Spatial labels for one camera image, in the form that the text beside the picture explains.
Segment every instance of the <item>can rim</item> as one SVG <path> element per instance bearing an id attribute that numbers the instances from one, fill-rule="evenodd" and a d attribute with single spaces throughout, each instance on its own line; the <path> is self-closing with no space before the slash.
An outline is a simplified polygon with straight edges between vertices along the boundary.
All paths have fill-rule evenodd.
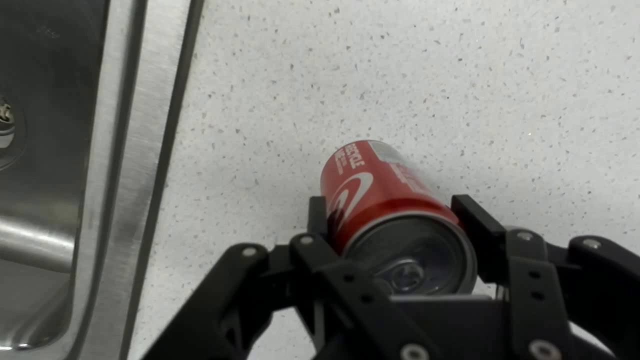
<path id="1" fill-rule="evenodd" d="M 479 260 L 477 260 L 477 252 L 475 252 L 468 237 L 459 226 L 454 226 L 448 218 L 433 215 L 433 213 L 405 210 L 405 213 L 395 213 L 395 215 L 377 218 L 377 221 L 368 222 L 366 226 L 362 226 L 354 237 L 349 238 L 349 242 L 342 250 L 342 256 L 349 256 L 351 252 L 354 252 L 354 248 L 361 247 L 361 242 L 365 241 L 362 237 L 368 231 L 377 228 L 382 222 L 400 221 L 400 218 L 428 218 L 428 221 L 437 221 L 443 226 L 447 226 L 459 238 L 459 245 L 463 247 L 465 258 L 467 258 L 465 273 L 463 273 L 461 284 L 457 287 L 457 293 L 461 294 L 461 293 L 475 290 L 477 275 L 479 275 Z"/>

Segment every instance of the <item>white logo on can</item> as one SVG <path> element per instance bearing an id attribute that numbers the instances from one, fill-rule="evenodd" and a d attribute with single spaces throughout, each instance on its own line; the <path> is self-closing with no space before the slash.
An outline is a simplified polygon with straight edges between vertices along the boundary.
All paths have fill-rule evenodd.
<path id="1" fill-rule="evenodd" d="M 365 195 L 372 189 L 374 177 L 371 173 L 359 173 L 345 180 L 334 192 L 334 202 L 330 215 L 340 215 L 336 228 L 342 228 L 345 221 L 354 213 Z"/>

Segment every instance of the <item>countertop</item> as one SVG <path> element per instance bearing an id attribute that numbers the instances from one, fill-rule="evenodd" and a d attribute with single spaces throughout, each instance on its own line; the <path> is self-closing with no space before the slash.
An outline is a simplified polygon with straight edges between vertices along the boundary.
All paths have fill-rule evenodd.
<path id="1" fill-rule="evenodd" d="M 206 3 L 130 358 L 228 247 L 301 232 L 359 138 L 444 202 L 640 252 L 640 3 Z M 279 319 L 253 358 L 310 358 Z"/>

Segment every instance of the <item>sink basin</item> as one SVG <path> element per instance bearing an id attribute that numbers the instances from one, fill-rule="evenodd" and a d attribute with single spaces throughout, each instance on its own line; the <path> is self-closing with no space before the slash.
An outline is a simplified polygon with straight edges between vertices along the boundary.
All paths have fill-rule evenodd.
<path id="1" fill-rule="evenodd" d="M 107 0 L 0 0 L 0 351 L 69 319 Z"/>
<path id="2" fill-rule="evenodd" d="M 0 0 L 0 360 L 127 357 L 201 6 Z"/>

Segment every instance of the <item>red can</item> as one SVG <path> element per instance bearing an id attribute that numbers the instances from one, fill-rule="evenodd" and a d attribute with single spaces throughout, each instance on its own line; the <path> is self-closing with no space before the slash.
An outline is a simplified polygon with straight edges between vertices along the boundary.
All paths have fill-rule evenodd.
<path id="1" fill-rule="evenodd" d="M 384 143 L 342 146 L 323 171 L 330 242 L 389 294 L 470 293 L 477 256 L 457 215 Z"/>

